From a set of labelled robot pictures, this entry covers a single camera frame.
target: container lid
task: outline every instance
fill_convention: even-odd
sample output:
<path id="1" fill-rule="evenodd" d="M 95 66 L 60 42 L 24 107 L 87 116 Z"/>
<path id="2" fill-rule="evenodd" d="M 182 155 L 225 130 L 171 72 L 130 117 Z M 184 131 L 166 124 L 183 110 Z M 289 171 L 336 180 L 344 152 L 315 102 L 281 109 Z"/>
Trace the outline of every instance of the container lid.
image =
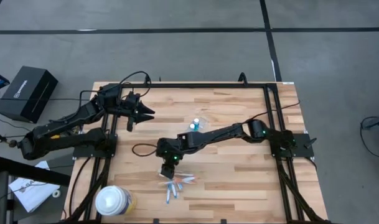
<path id="1" fill-rule="evenodd" d="M 104 187 L 95 199 L 96 210 L 102 215 L 119 214 L 125 203 L 125 195 L 116 186 Z"/>

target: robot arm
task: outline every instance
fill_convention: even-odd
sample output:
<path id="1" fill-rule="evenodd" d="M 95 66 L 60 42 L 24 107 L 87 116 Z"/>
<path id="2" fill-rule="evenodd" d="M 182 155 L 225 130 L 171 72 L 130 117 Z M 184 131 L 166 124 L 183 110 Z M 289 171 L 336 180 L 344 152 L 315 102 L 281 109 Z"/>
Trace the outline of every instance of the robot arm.
<path id="1" fill-rule="evenodd" d="M 77 126 L 99 121 L 105 114 L 128 117 L 127 130 L 133 130 L 133 123 L 140 123 L 153 119 L 154 111 L 144 106 L 139 100 L 140 95 L 132 91 L 122 100 L 121 88 L 109 84 L 100 88 L 97 94 L 79 109 L 58 121 L 38 126 L 27 133 L 23 140 L 11 146 L 17 146 L 23 158 L 38 159 L 50 151 L 67 147 L 92 145 L 96 150 L 107 150 L 107 146 L 116 138 L 106 134 L 101 128 L 95 128 L 86 134 L 69 134 Z"/>
<path id="2" fill-rule="evenodd" d="M 243 130 L 247 124 L 250 135 Z M 293 133 L 291 131 L 276 131 L 269 129 L 264 122 L 254 119 L 246 123 L 235 123 L 229 127 L 209 131 L 206 133 L 188 132 L 178 134 L 176 139 L 160 138 L 157 142 L 156 156 L 164 160 L 161 174 L 167 178 L 174 177 L 175 166 L 183 159 L 185 154 L 193 154 L 206 145 L 232 139 L 242 138 L 248 143 L 260 143 L 265 139 L 274 141 L 282 149 L 296 147 Z"/>

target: gray floor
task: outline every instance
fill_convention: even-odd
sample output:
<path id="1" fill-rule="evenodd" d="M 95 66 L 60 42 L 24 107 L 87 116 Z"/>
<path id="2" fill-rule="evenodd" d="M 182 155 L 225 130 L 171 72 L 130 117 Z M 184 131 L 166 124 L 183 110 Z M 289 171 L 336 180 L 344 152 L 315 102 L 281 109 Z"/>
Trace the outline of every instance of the gray floor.
<path id="1" fill-rule="evenodd" d="M 267 0 L 267 7 L 272 27 L 379 27 L 379 0 Z M 259 1 L 250 0 L 3 0 L 0 5 L 0 30 L 166 27 L 263 27 L 263 19 Z M 379 32 L 286 33 L 274 34 L 274 40 L 283 81 L 296 83 L 307 129 L 318 138 L 314 149 L 329 218 L 379 223 L 379 158 L 359 138 L 359 122 L 379 115 Z M 240 72 L 252 81 L 274 80 L 263 33 L 0 35 L 0 74 L 12 80 L 23 65 L 57 77 L 54 98 L 76 97 L 94 81 L 120 80 L 136 70 L 165 81 L 232 81 Z M 50 102 L 39 123 L 76 106 Z M 0 133 L 24 130 L 0 123 Z M 364 136 L 379 154 L 379 129 Z M 5 145 L 0 155 L 24 161 Z M 54 222 L 59 216 L 53 213 L 60 207 L 24 223 Z"/>

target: wooden table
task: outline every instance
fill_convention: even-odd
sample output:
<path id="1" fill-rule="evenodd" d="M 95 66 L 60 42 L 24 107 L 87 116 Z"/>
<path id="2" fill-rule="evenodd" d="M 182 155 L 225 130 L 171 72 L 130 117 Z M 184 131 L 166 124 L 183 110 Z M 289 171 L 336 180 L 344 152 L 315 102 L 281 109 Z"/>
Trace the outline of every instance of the wooden table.
<path id="1" fill-rule="evenodd" d="M 93 89 L 98 90 L 99 86 L 106 84 L 96 82 Z M 298 102 L 293 84 L 277 85 L 282 107 Z M 144 93 L 145 90 L 137 88 L 135 92 Z M 108 177 L 108 185 L 129 189 L 137 197 L 138 204 L 129 215 L 103 217 L 103 223 L 152 223 L 153 218 L 159 218 L 161 223 L 220 223 L 221 219 L 227 219 L 228 223 L 286 222 L 276 162 L 268 141 L 249 144 L 241 139 L 231 139 L 209 145 L 196 154 L 185 155 L 176 169 L 195 174 L 198 184 L 184 185 L 184 191 L 179 192 L 178 199 L 172 197 L 169 205 L 166 204 L 166 187 L 157 184 L 165 180 L 157 175 L 162 159 L 153 155 L 137 157 L 131 152 L 137 143 L 156 144 L 161 137 L 176 138 L 178 133 L 185 132 L 194 118 L 207 119 L 208 127 L 204 131 L 211 131 L 265 112 L 261 89 L 153 88 L 141 99 L 156 112 L 155 119 L 138 124 L 131 133 L 126 131 L 126 118 L 118 120 L 118 148 Z M 283 115 L 286 129 L 303 133 L 305 127 L 299 105 L 283 109 Z M 276 113 L 274 116 L 275 126 L 279 127 Z M 258 119 L 268 124 L 267 114 Z M 99 126 L 101 122 L 85 129 Z M 138 153 L 154 150 L 151 147 L 136 149 Z M 84 160 L 75 161 L 68 195 Z M 88 162 L 78 179 L 73 210 L 88 192 L 93 161 Z M 319 216 L 327 218 L 315 167 L 302 158 L 295 159 L 294 166 L 299 191 Z M 291 193 L 289 198 L 293 218 L 296 218 Z M 65 202 L 66 211 L 68 203 L 69 196 Z M 93 208 L 91 217 L 94 218 L 95 213 Z"/>

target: paper sheet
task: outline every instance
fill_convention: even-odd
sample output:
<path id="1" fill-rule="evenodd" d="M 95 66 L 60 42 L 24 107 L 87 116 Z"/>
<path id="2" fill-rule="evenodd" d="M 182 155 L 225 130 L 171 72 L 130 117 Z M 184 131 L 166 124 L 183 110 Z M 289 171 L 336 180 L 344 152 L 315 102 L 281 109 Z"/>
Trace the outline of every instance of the paper sheet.
<path id="1" fill-rule="evenodd" d="M 36 167 L 49 170 L 47 161 L 39 162 Z M 52 192 L 59 189 L 60 186 L 20 177 L 10 183 L 9 188 L 14 191 L 15 196 L 19 199 L 26 211 L 30 213 L 51 196 Z"/>

